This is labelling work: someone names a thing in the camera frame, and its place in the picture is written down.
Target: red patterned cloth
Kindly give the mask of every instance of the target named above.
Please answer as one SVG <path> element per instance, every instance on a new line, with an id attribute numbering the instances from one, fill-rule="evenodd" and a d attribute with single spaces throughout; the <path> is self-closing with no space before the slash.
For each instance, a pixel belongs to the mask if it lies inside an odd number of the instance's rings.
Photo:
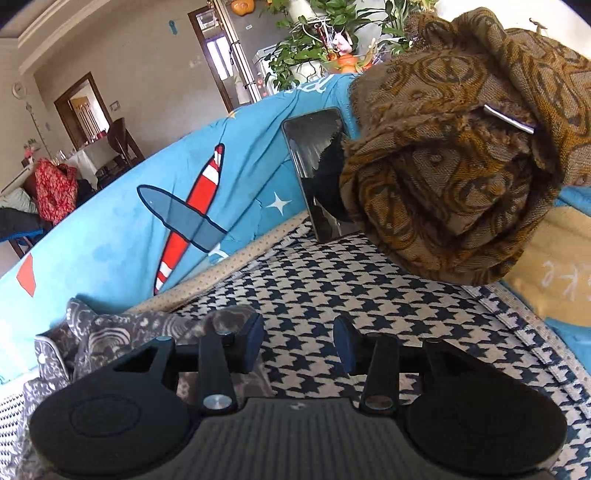
<path id="1" fill-rule="evenodd" d="M 68 165 L 56 167 L 45 158 L 39 160 L 35 169 L 35 183 L 41 218 L 57 225 L 75 210 L 77 171 L 77 168 Z"/>

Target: doorway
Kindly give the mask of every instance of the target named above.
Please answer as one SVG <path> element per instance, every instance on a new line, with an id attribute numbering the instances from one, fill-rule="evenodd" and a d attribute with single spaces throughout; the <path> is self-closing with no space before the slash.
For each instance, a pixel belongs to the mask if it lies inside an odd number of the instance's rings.
<path id="1" fill-rule="evenodd" d="M 113 123 L 90 72 L 68 88 L 54 105 L 77 150 L 106 134 Z"/>
<path id="2" fill-rule="evenodd" d="M 252 103 L 244 79 L 232 58 L 230 41 L 216 18 L 215 10 L 211 7 L 200 8 L 189 13 L 189 20 L 228 112 Z"/>

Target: orange pumpkin decoration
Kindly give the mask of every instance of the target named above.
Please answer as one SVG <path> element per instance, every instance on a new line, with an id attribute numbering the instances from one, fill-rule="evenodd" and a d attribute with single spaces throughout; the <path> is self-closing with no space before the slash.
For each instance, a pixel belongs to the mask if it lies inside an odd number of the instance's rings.
<path id="1" fill-rule="evenodd" d="M 354 57 L 353 55 L 351 55 L 350 53 L 345 53 L 344 55 L 341 55 L 337 59 L 337 63 L 342 66 L 345 66 L 345 65 L 355 66 L 357 64 L 357 58 Z"/>
<path id="2" fill-rule="evenodd" d="M 255 0 L 234 0 L 230 4 L 230 9 L 238 16 L 244 17 L 255 11 Z"/>
<path id="3" fill-rule="evenodd" d="M 343 65 L 340 73 L 357 73 L 357 69 L 354 65 Z"/>

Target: window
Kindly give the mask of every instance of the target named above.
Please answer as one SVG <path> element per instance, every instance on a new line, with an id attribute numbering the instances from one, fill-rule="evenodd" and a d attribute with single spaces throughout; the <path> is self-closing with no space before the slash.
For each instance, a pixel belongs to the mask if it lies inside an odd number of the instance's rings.
<path id="1" fill-rule="evenodd" d="M 230 59 L 230 44 L 226 37 L 207 40 L 207 49 L 212 56 L 218 75 L 222 80 L 232 76 L 232 61 Z"/>

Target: orange shape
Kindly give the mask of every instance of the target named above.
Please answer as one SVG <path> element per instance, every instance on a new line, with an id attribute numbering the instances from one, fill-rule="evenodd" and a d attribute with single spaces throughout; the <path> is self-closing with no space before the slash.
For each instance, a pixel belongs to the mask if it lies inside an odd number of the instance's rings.
<path id="1" fill-rule="evenodd" d="M 230 9 L 240 17 L 250 14 L 255 10 L 255 0 L 235 0 L 230 4 Z"/>
<path id="2" fill-rule="evenodd" d="M 17 281 L 21 287 L 32 297 L 35 294 L 35 274 L 33 273 L 33 256 L 28 254 L 21 268 L 18 269 Z"/>

